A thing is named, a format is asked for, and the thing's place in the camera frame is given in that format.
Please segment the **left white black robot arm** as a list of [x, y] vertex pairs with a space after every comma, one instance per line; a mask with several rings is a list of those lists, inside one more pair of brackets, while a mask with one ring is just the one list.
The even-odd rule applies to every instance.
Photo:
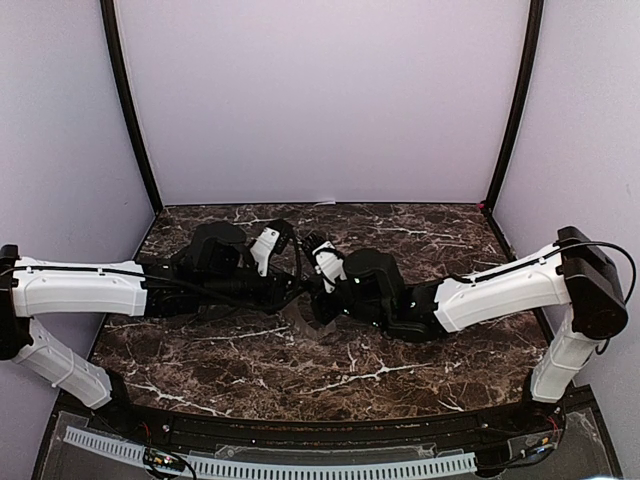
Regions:
[[168, 259], [112, 264], [56, 263], [1, 249], [1, 358], [22, 364], [101, 412], [120, 436], [141, 427], [122, 377], [81, 358], [54, 338], [37, 316], [105, 313], [170, 318], [211, 305], [264, 313], [284, 308], [301, 291], [302, 268], [270, 268], [273, 256], [298, 244], [291, 224], [276, 219], [248, 241], [226, 221], [196, 228], [190, 243]]

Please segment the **translucent ring plate with keyrings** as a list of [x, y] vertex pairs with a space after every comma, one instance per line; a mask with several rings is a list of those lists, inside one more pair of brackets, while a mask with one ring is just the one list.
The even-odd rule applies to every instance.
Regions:
[[315, 318], [309, 294], [298, 296], [282, 309], [281, 314], [297, 333], [310, 340], [319, 341], [337, 331], [335, 321], [324, 325]]

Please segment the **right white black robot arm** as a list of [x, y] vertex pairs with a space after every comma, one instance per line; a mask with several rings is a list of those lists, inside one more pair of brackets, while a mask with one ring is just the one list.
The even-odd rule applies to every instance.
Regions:
[[560, 229], [557, 240], [520, 260], [470, 275], [410, 285], [393, 255], [366, 248], [348, 255], [311, 233], [302, 250], [322, 286], [312, 294], [317, 321], [344, 314], [383, 334], [422, 343], [486, 320], [547, 306], [566, 306], [561, 328], [530, 376], [527, 398], [510, 413], [521, 434], [549, 416], [597, 348], [621, 333], [627, 302], [605, 243], [579, 229]]

